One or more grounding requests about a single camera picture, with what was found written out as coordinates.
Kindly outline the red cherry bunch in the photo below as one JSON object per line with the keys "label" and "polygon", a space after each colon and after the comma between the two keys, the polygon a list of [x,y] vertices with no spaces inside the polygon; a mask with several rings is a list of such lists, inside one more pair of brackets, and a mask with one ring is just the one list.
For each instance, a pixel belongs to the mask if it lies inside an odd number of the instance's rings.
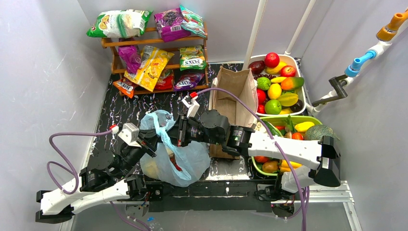
{"label": "red cherry bunch", "polygon": [[178,166],[178,164],[176,163],[175,157],[171,156],[170,157],[170,161],[173,164],[173,166],[176,168],[177,171],[182,171],[182,169]]}

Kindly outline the light blue plastic grocery bag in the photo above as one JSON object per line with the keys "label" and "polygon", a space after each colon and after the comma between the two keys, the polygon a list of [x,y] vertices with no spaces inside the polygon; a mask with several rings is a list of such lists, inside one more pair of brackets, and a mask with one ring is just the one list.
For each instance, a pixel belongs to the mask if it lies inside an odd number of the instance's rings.
{"label": "light blue plastic grocery bag", "polygon": [[[187,187],[198,181],[210,166],[208,145],[192,141],[185,147],[178,147],[177,141],[171,141],[167,131],[176,121],[173,115],[165,110],[147,113],[140,121],[140,129],[155,129],[161,141],[157,143],[156,157],[145,154],[140,159],[140,167],[144,175],[170,183],[178,187]],[[175,157],[182,169],[177,171],[170,161]]]}

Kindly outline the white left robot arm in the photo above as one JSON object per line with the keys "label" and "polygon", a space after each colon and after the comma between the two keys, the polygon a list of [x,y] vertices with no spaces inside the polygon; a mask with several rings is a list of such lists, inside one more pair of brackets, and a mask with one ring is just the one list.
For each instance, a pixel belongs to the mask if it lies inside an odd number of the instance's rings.
{"label": "white left robot arm", "polygon": [[[103,157],[95,167],[85,167],[76,171],[68,158],[53,142],[59,136],[105,136],[117,134],[124,144],[119,154]],[[74,178],[64,185],[57,184],[53,191],[40,190],[36,201],[40,210],[36,212],[35,221],[39,223],[58,224],[69,221],[74,215],[90,207],[116,200],[147,201],[150,193],[142,177],[134,174],[136,164],[148,154],[155,156],[159,137],[155,131],[131,130],[125,127],[111,126],[108,131],[100,133],[60,132],[49,137],[52,148],[63,158],[68,167],[49,161],[47,171],[51,175],[51,165],[56,165],[71,173]]]}

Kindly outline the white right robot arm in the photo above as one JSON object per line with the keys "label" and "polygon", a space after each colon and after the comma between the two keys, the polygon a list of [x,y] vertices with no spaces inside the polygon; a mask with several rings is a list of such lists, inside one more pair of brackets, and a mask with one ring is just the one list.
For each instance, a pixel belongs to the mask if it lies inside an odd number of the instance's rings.
{"label": "white right robot arm", "polygon": [[252,128],[231,125],[217,110],[205,111],[200,119],[180,115],[166,132],[171,143],[184,147],[192,141],[220,145],[232,156],[265,156],[301,164],[281,177],[280,188],[295,193],[312,184],[339,187],[340,154],[334,138],[302,141],[272,136]]}

